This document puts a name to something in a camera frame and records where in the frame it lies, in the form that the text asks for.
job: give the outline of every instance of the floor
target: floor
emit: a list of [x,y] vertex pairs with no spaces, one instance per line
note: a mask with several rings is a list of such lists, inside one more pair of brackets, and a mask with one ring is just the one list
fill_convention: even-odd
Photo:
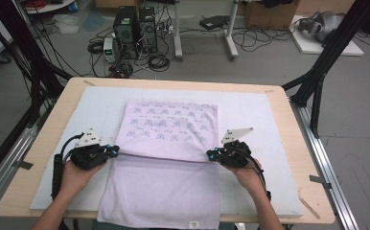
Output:
[[[74,15],[80,19],[81,25],[77,34],[51,34],[50,38],[55,49],[75,71],[90,76],[90,55],[86,50],[88,40],[111,27],[113,21],[102,18],[91,8]],[[45,13],[42,17],[48,21],[52,14]],[[183,18],[181,23],[199,28],[197,22],[200,19]],[[241,18],[238,18],[237,25],[243,26]],[[363,40],[370,43],[370,38]],[[354,41],[364,56],[340,57],[329,72],[324,82],[319,134],[359,229],[370,229],[370,46],[356,39]],[[300,54],[292,39],[288,39],[273,40],[255,52],[245,52],[238,47],[240,57],[230,61],[220,34],[192,33],[182,36],[184,59],[178,62],[173,59],[173,40],[169,35],[167,42],[170,45],[167,57],[172,60],[170,68],[156,73],[156,76],[149,71],[139,71],[131,78],[282,85],[305,74],[317,59],[317,55]],[[247,37],[245,42],[252,44],[253,40]],[[73,74],[65,64],[63,66]],[[100,76],[107,74],[107,65],[102,57],[95,70]],[[288,94],[292,95],[295,90],[290,90]],[[25,82],[14,61],[0,63],[0,145],[29,104]],[[26,229],[34,221],[34,218],[0,218],[0,229]],[[82,229],[88,229],[90,224],[87,222],[83,221]],[[247,224],[246,229],[256,229],[256,225]],[[330,225],[297,224],[292,229],[340,227],[335,222]]]

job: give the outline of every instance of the purple towel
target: purple towel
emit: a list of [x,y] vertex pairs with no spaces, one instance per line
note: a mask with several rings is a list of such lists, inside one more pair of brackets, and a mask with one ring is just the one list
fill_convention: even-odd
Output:
[[215,105],[131,100],[117,137],[98,221],[133,228],[217,229]]
[[116,141],[123,153],[194,162],[208,162],[206,151],[218,144],[216,105],[135,100]]

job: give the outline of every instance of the black device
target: black device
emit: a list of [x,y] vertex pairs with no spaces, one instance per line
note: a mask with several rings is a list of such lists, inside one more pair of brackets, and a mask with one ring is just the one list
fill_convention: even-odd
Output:
[[133,6],[119,7],[114,19],[113,30],[119,50],[118,58],[138,58],[136,50],[140,50],[141,47],[136,47],[140,39],[140,24],[136,8]]
[[69,151],[71,155],[71,161],[78,168],[83,170],[91,170],[97,166],[100,166],[110,158],[117,157],[118,146],[101,146],[93,145],[88,147],[74,148]]
[[113,23],[116,39],[126,42],[137,42],[140,38],[137,12],[133,6],[119,7]]
[[206,30],[220,28],[229,23],[230,16],[213,16],[199,21],[199,25]]
[[155,29],[155,12],[153,7],[140,8],[138,11],[143,48],[151,53],[157,52],[157,35]]
[[260,176],[263,187],[266,191],[266,196],[271,200],[271,192],[266,189],[266,180],[263,175],[264,171],[251,156],[251,150],[245,142],[239,142],[239,140],[236,140],[225,143],[223,148],[208,150],[206,151],[206,154],[209,157],[209,161],[217,161],[221,165],[231,168],[245,168],[248,163],[251,163],[252,167],[249,169],[255,170]]
[[248,164],[247,158],[251,157],[251,150],[245,142],[229,142],[223,148],[208,150],[206,154],[209,161],[218,161],[223,166],[243,168]]
[[[65,148],[71,141],[75,139],[80,139],[83,143],[87,144],[77,143],[77,147],[71,149],[64,157],[63,153],[65,152]],[[65,161],[69,156],[71,156],[71,161],[74,163],[74,165],[83,170],[93,169],[99,165],[102,165],[108,159],[112,157],[117,157],[118,151],[120,149],[118,146],[100,146],[99,143],[100,140],[96,136],[96,134],[94,134],[92,129],[90,129],[86,133],[75,135],[65,142],[60,153],[54,156],[54,170],[51,193],[51,197],[53,198],[53,200],[57,197],[59,193],[60,185],[62,182],[63,168],[65,166]],[[74,219],[74,229],[76,229],[76,226],[78,225],[76,224],[76,220]],[[69,230],[63,219],[61,220],[58,229]]]

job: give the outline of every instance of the wrist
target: wrist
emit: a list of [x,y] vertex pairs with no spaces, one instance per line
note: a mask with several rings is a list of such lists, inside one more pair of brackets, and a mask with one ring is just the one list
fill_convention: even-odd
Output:
[[61,189],[59,191],[58,195],[57,195],[57,199],[59,199],[60,201],[69,203],[74,199],[76,194],[77,193],[75,193],[75,192],[71,192],[71,191]]

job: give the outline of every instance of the desk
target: desk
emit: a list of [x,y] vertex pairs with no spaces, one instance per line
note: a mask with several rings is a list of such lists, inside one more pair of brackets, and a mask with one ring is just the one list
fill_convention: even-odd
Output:
[[[81,93],[87,86],[115,86],[154,89],[209,90],[266,94],[273,111],[293,178],[303,203],[304,216],[281,218],[283,223],[332,223],[335,215],[321,184],[310,182],[309,175],[317,175],[304,137],[295,120],[289,100],[280,86],[207,83],[163,80],[110,80],[73,78],[69,80],[62,95],[39,132],[25,161],[33,163],[29,170],[18,170],[11,185],[0,200],[2,217],[38,217],[42,211],[30,210],[30,204],[39,186],[44,168],[58,144],[69,118],[73,114]],[[96,212],[67,212],[68,218],[94,219]],[[221,215],[221,221],[257,222],[247,216]]]
[[[232,7],[230,10],[230,20],[227,30],[224,30],[224,38],[229,46],[230,59],[233,60],[239,56],[237,52],[235,42],[233,41],[232,33],[233,26],[235,24],[237,8],[239,6],[239,0],[232,0]],[[173,35],[173,44],[175,47],[175,57],[182,61],[182,47],[181,47],[181,37],[179,35],[179,11],[180,11],[180,0],[175,0],[175,34]]]

